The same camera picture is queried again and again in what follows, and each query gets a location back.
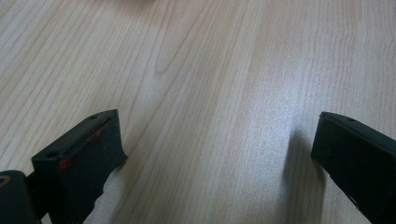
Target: wood grain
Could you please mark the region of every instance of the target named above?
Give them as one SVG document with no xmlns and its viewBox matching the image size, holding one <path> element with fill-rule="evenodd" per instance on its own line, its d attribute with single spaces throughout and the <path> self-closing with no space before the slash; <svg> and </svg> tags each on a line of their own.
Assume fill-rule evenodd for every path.
<svg viewBox="0 0 396 224">
<path fill-rule="evenodd" d="M 117 108 L 85 223 L 368 223 L 309 153 L 321 111 L 396 138 L 395 4 L 0 1 L 0 170 Z"/>
</svg>

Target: light wood surface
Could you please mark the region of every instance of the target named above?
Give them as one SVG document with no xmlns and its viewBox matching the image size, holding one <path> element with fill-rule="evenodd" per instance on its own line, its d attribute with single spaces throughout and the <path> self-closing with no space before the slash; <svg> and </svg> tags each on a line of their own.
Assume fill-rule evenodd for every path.
<svg viewBox="0 0 396 224">
<path fill-rule="evenodd" d="M 321 111 L 396 138 L 395 8 L 0 1 L 0 170 L 117 108 L 129 160 L 85 223 L 368 223 L 309 154 Z"/>
</svg>

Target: wooden table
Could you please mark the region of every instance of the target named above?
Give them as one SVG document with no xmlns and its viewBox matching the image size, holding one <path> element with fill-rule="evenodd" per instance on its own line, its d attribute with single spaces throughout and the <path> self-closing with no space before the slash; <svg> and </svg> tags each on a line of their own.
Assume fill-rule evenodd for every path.
<svg viewBox="0 0 396 224">
<path fill-rule="evenodd" d="M 321 111 L 396 138 L 395 8 L 0 1 L 0 169 L 117 108 L 129 160 L 85 223 L 368 223 L 310 150 Z"/>
</svg>

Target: black plastic object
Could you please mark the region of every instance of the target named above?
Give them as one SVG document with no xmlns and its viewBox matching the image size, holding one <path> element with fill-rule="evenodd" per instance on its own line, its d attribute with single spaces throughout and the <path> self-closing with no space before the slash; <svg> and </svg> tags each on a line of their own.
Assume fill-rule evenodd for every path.
<svg viewBox="0 0 396 224">
<path fill-rule="evenodd" d="M 372 223 L 396 223 L 396 141 L 322 112 L 311 157 Z"/>
<path fill-rule="evenodd" d="M 48 212 L 52 223 L 82 223 L 109 174 L 126 159 L 118 111 L 90 116 L 34 155 L 35 171 L 28 177 L 13 171 L 0 174 L 0 181 L 1 176 L 11 176 L 6 184 L 0 183 L 0 218 L 15 218 L 4 223 L 36 223 Z M 16 199 L 20 203 L 10 208 L 7 201 Z M 31 220 L 32 214 L 34 222 L 19 221 Z"/>
</svg>

